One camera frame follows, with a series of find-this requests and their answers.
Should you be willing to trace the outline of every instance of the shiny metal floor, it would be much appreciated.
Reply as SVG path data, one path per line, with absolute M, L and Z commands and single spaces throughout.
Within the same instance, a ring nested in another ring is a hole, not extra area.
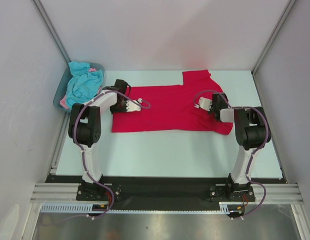
M 290 205 L 263 205 L 244 220 L 210 214 L 110 213 L 94 221 L 77 217 L 51 224 L 69 216 L 41 213 L 33 240 L 300 239 Z

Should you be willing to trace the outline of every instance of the white wall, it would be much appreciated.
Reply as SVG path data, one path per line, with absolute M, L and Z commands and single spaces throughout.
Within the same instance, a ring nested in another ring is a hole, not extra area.
M 31 1 L 0 1 L 0 222 L 19 204 L 17 233 L 48 169 L 62 119 L 52 100 L 65 68 Z
M 251 70 L 288 0 L 43 0 L 71 59 L 107 70 Z
M 297 2 L 255 80 L 284 172 L 310 211 L 310 0 Z

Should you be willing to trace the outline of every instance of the gray wall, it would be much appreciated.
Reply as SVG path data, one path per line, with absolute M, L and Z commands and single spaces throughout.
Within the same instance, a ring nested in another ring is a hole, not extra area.
M 31 1 L 0 1 L 0 222 L 19 204 L 16 234 L 48 169 L 62 120 L 52 100 L 65 68 Z
M 310 212 L 310 0 L 300 0 L 256 75 L 289 182 Z

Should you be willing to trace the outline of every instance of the red garment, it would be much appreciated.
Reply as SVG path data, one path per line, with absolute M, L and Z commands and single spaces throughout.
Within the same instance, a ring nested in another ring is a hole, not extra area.
M 132 87 L 129 97 L 147 100 L 150 109 L 113 115 L 113 133 L 160 130 L 215 131 L 230 133 L 233 124 L 215 120 L 212 114 L 195 108 L 193 98 L 203 90 L 222 92 L 208 70 L 183 72 L 184 85 Z M 202 97 L 212 99 L 207 92 Z

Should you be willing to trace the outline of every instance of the blue cloth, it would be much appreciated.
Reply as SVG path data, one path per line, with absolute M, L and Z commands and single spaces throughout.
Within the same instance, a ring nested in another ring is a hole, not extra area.
M 89 72 L 87 62 L 72 61 L 68 65 L 73 78 L 68 82 L 66 104 L 71 109 L 73 104 L 83 104 L 96 96 L 104 75 L 101 70 Z

